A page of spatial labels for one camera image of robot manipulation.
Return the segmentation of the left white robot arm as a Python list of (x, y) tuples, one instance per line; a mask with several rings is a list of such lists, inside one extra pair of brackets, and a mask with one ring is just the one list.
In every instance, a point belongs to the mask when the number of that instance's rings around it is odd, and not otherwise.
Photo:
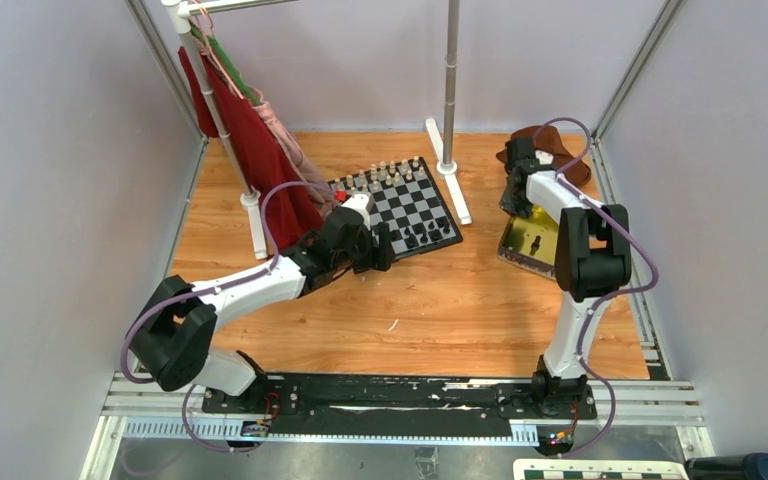
[(319, 290), (340, 276), (386, 271), (395, 258), (389, 227), (374, 224), (373, 196), (354, 193), (317, 231), (260, 266), (209, 281), (164, 279), (126, 334), (125, 356), (164, 391), (201, 385), (227, 394), (243, 413), (266, 400), (262, 370), (244, 353), (215, 347), (216, 331), (266, 306)]

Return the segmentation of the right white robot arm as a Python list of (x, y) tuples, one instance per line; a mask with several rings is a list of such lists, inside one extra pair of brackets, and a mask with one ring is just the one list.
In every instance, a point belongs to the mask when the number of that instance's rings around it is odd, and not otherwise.
[(554, 267), (562, 303), (527, 395), (538, 415), (552, 418), (584, 401), (591, 329), (612, 295), (630, 281), (630, 244), (621, 234), (628, 212), (619, 204), (596, 201), (567, 182), (551, 164), (539, 160), (529, 137), (507, 141), (504, 168), (501, 208), (522, 218), (541, 208), (558, 225)]

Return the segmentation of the yellow transparent tray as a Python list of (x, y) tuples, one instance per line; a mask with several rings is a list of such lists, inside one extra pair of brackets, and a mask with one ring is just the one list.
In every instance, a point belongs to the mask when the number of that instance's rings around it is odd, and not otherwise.
[[(497, 257), (510, 265), (547, 279), (556, 279), (555, 258), (559, 227), (555, 220), (539, 206), (530, 218), (510, 216), (501, 236)], [(535, 256), (529, 254), (534, 238), (542, 237)]]

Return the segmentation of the black piece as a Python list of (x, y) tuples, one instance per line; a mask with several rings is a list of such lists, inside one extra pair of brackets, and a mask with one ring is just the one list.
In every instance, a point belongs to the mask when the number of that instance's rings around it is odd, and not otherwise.
[(542, 237), (537, 235), (530, 246), (529, 254), (535, 256), (540, 249)]

